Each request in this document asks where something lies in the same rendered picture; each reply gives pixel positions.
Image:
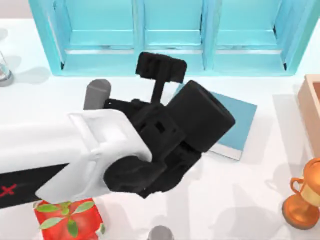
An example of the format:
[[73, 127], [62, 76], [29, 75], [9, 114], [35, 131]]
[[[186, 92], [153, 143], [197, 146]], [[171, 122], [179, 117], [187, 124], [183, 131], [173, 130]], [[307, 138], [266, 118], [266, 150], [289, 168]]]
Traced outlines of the light blue rack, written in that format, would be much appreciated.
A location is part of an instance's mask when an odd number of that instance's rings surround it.
[[130, 76], [141, 52], [191, 76], [294, 75], [320, 0], [28, 0], [56, 76]]

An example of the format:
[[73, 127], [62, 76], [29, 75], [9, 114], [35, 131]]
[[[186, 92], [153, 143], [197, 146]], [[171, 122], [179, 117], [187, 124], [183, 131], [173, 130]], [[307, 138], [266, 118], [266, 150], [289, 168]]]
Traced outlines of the blue book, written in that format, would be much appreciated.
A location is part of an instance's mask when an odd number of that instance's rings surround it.
[[211, 94], [230, 112], [235, 124], [208, 151], [239, 161], [245, 149], [257, 105], [214, 91]]

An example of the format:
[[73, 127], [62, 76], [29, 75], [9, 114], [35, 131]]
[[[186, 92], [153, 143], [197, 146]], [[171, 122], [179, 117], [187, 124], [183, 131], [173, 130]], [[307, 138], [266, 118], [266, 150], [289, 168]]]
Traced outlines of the salmon-coloured shallow box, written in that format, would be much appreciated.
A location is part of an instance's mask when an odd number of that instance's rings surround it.
[[310, 148], [320, 158], [320, 74], [306, 74], [297, 94]]

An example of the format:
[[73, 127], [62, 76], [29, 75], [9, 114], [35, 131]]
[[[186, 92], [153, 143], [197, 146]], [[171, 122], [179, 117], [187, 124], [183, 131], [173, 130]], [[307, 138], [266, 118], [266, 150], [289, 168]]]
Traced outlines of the clear glass with grey base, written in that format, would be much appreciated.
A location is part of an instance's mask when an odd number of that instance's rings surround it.
[[12, 71], [9, 69], [4, 55], [0, 51], [0, 87], [7, 87], [14, 81]]

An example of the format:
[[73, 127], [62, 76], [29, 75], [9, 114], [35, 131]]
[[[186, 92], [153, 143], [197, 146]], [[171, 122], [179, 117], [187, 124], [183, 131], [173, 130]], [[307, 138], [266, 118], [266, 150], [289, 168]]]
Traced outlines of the red box with green leaves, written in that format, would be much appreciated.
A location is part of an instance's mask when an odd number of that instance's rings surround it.
[[102, 240], [106, 227], [92, 198], [33, 204], [43, 240]]

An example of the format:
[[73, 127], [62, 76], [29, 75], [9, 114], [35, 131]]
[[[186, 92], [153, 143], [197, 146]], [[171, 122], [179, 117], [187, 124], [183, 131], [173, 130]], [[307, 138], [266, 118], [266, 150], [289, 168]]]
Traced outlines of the copper trophy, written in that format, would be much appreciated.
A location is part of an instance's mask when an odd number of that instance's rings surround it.
[[320, 220], [320, 158], [311, 159], [289, 185], [294, 194], [282, 204], [284, 219], [296, 229], [313, 228]]

